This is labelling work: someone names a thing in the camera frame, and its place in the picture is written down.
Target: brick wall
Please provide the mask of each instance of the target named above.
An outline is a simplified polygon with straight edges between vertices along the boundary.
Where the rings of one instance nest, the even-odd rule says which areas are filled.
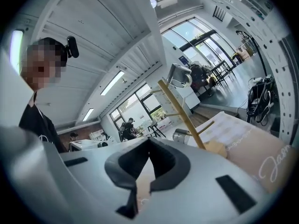
[[[70,143],[70,134],[72,132],[77,133],[78,137],[77,140],[90,140],[89,138],[89,134],[96,132],[100,129],[103,129],[101,124],[94,124],[94,125],[90,125],[84,128],[80,128],[80,129],[76,129],[67,133],[63,133],[59,135],[59,138],[61,140],[61,142],[64,144],[64,146],[68,149],[69,148],[69,143]]]

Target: wooden base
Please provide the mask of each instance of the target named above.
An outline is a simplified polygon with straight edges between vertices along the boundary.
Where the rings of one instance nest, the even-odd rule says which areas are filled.
[[[216,140],[211,140],[207,143],[204,143],[204,146],[207,151],[210,151],[215,154],[219,154],[224,158],[228,157],[225,146],[222,143],[217,142]]]

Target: black cap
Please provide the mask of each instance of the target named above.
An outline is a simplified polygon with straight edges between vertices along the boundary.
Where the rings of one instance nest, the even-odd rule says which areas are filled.
[[[71,133],[71,134],[70,134],[70,137],[77,137],[77,136],[78,136],[77,133]]]

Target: ceiling light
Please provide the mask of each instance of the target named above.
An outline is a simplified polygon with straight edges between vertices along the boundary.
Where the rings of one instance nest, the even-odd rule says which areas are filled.
[[[19,74],[19,63],[20,63],[20,51],[21,42],[23,38],[23,32],[20,30],[13,31],[10,43],[10,63],[12,64],[15,71]]]
[[[123,71],[117,73],[117,75],[109,82],[106,88],[102,91],[101,95],[106,95],[108,91],[114,86],[114,84],[125,74]]]
[[[85,115],[85,117],[83,119],[83,122],[88,119],[88,117],[90,116],[90,114],[92,113],[93,110],[94,110],[94,108],[89,109],[89,111],[87,112],[87,114]]]
[[[155,8],[157,6],[157,1],[156,0],[150,0],[151,6]]]

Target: chair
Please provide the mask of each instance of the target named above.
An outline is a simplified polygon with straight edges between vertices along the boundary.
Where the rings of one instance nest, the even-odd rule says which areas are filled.
[[[161,137],[161,136],[157,133],[157,131],[159,131],[164,137],[166,137],[166,136],[161,132],[161,130],[160,130],[159,128],[157,128],[157,126],[158,126],[158,123],[157,123],[156,119],[153,119],[152,122],[151,122],[151,124],[150,124],[150,126],[148,126],[148,130],[149,130],[149,132],[150,132],[150,128],[151,128],[151,129],[153,130],[153,133],[155,134],[156,137],[157,137],[157,135],[158,135],[159,137]]]

